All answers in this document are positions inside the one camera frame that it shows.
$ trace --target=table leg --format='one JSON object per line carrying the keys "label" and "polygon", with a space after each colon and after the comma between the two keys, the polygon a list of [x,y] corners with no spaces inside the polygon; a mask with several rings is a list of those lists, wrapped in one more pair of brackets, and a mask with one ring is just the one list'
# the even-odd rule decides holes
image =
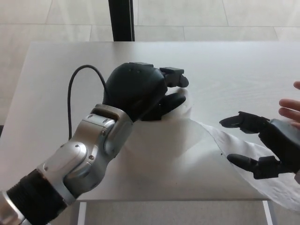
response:
{"label": "table leg", "polygon": [[274,211],[274,206],[272,201],[263,201],[263,208],[267,218],[268,225],[278,225],[276,220],[276,215]]}
{"label": "table leg", "polygon": [[84,225],[86,202],[75,202],[72,206],[70,225]]}

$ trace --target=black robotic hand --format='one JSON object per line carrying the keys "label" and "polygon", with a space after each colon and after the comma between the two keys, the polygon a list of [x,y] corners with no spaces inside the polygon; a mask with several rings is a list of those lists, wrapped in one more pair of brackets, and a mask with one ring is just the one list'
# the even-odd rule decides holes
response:
{"label": "black robotic hand", "polygon": [[259,134],[261,141],[279,158],[260,157],[257,160],[239,154],[227,159],[236,166],[253,173],[255,179],[278,177],[280,173],[300,170],[300,130],[277,119],[269,120],[246,112],[220,121],[225,128],[240,128],[246,134]]}
{"label": "black robotic hand", "polygon": [[165,95],[168,87],[188,86],[183,69],[154,68],[146,63],[124,63],[117,67],[106,82],[103,104],[126,112],[131,120],[160,120],[186,100],[179,93]]}

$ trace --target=white table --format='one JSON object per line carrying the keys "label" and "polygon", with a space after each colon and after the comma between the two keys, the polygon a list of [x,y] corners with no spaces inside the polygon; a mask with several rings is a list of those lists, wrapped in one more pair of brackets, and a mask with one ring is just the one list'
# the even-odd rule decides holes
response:
{"label": "white table", "polygon": [[[33,43],[0,139],[0,189],[10,188],[68,139],[67,88],[71,74],[81,65],[96,66],[105,79],[124,62],[183,68],[194,96],[192,119],[223,129],[218,122],[238,111],[278,118],[280,98],[299,98],[300,93],[293,88],[293,82],[300,78],[299,55],[300,44],[275,42]],[[81,71],[71,97],[74,128],[95,104],[102,102],[102,96],[98,76],[89,69]],[[225,131],[260,143],[256,135],[245,135],[237,129]],[[210,186],[215,184],[212,179],[219,180],[218,186]],[[192,193],[180,196],[178,190],[161,197],[159,189],[150,194],[145,190],[147,197],[142,196],[143,190],[135,196],[119,188],[122,182],[127,181],[100,184],[79,200],[264,199],[245,186],[243,179],[232,184],[218,173],[203,180],[205,190],[187,187]]]}

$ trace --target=silver robot arm segment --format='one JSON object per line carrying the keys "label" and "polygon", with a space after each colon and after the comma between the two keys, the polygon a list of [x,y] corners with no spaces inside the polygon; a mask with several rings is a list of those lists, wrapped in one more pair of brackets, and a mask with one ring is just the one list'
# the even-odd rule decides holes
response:
{"label": "silver robot arm segment", "polygon": [[[56,218],[81,194],[101,182],[108,163],[129,137],[132,125],[122,110],[96,105],[67,143],[17,185],[1,192],[0,225],[20,224],[25,219],[39,225]],[[48,212],[38,211],[49,207]]]}

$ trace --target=black pole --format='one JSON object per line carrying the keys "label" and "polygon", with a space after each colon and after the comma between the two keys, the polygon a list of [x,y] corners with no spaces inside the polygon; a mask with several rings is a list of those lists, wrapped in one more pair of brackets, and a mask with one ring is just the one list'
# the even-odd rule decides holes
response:
{"label": "black pole", "polygon": [[135,41],[132,0],[108,0],[114,41]]}

